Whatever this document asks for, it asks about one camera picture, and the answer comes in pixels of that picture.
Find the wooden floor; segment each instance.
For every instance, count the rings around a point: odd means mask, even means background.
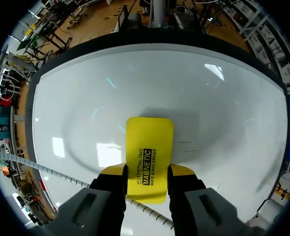
[[[133,0],[125,0],[124,4],[127,5],[127,8],[130,9]],[[69,47],[74,47],[80,43],[86,42],[88,40],[94,39],[96,37],[105,35],[110,33],[110,31],[115,28],[117,23],[117,17],[113,17],[118,12],[120,7],[121,0],[114,0],[113,3],[107,5],[105,0],[101,0],[101,2],[95,3],[89,6],[85,10],[86,17],[81,19],[79,24],[73,25],[70,29],[67,29],[67,23],[71,20],[67,19],[64,24],[57,29],[56,34],[66,41],[70,36],[72,36],[72,40],[69,44]],[[142,8],[139,6],[138,1],[134,5],[131,12],[141,11]],[[145,23],[148,21],[148,17],[142,17],[143,22]],[[252,53],[249,46],[244,42],[242,36],[238,34],[233,22],[222,13],[220,16],[220,21],[223,23],[223,26],[207,26],[206,30],[210,32],[210,35],[215,37],[221,38],[235,46],[242,48],[243,50]],[[53,44],[46,44],[41,49],[43,52],[49,51],[57,51],[58,48],[55,47]],[[26,97],[28,93],[28,85],[25,85],[21,89],[20,99],[18,109],[16,110],[17,115],[24,115],[25,114],[25,105],[26,105]],[[25,123],[24,122],[17,122],[17,139],[18,139],[18,146],[25,147],[26,146],[26,137],[25,137]],[[23,149],[24,156],[26,159],[29,159],[28,153],[26,148]],[[30,175],[33,176],[32,170],[29,169]],[[51,214],[51,208],[46,205],[43,199],[40,199],[42,204],[44,205],[45,211],[51,218],[54,218]]]

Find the metal pole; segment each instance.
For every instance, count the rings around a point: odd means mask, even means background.
[[[248,34],[248,36],[244,39],[244,41],[247,41],[252,34],[254,34],[254,32],[267,20],[268,15],[266,15],[259,23],[257,26],[255,26],[255,28]]]
[[[253,20],[260,14],[261,8],[257,9],[257,11],[254,13],[251,19],[248,20],[248,22],[245,24],[245,26],[240,30],[239,34],[242,34],[249,25],[253,22]]]
[[[153,27],[159,28],[163,26],[165,18],[165,0],[153,0],[154,1],[154,22]]]

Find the white surface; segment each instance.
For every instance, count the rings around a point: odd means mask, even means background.
[[[242,221],[270,194],[286,146],[283,92],[240,61],[189,46],[108,49],[42,76],[33,107],[38,162],[91,182],[105,166],[125,162],[125,124],[135,116],[170,118],[172,163],[218,190]],[[56,206],[80,190],[43,177]],[[150,207],[171,217],[168,197]],[[135,235],[172,234],[130,206],[123,227]]]

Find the shelf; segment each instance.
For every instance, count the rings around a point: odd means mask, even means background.
[[[271,30],[272,34],[275,36],[275,39],[277,40],[278,44],[280,45],[281,49],[283,50],[286,56],[286,59],[290,64],[290,46],[287,44],[286,40],[282,37],[278,29],[274,27],[273,22],[271,22],[270,20],[266,21],[267,21],[266,26]]]
[[[250,46],[250,48],[252,49],[252,51],[253,51],[253,54],[255,55],[255,57],[257,58],[258,57],[258,53],[257,53],[257,51],[255,50],[255,48],[252,46],[252,44],[251,43],[249,43],[249,42],[247,42],[248,44],[249,44],[249,46]]]
[[[225,10],[225,9],[224,9],[224,12],[226,13],[226,15],[229,16],[229,18],[232,20],[232,22],[235,24],[235,26],[236,26],[239,30],[241,30],[241,29],[242,29],[241,25],[240,25],[237,21],[235,21],[235,19],[233,18],[233,16],[230,15],[230,14],[228,13],[228,11]]]
[[[251,2],[249,2],[248,0],[241,0],[248,8],[250,8],[252,11],[256,12],[257,8],[252,5]]]
[[[262,35],[261,31],[258,30],[258,33],[259,33],[257,35],[258,39],[261,42],[261,44],[263,46],[263,49],[265,49],[265,52],[267,54],[267,57],[268,57],[269,61],[272,63],[274,68],[277,70],[278,76],[282,79],[282,81],[286,85],[286,82],[283,80],[283,77],[282,77],[282,72],[281,72],[282,68],[280,67],[279,63],[277,62],[277,60],[275,59],[274,55],[272,54],[271,49],[269,48],[269,44],[268,44],[267,40]]]

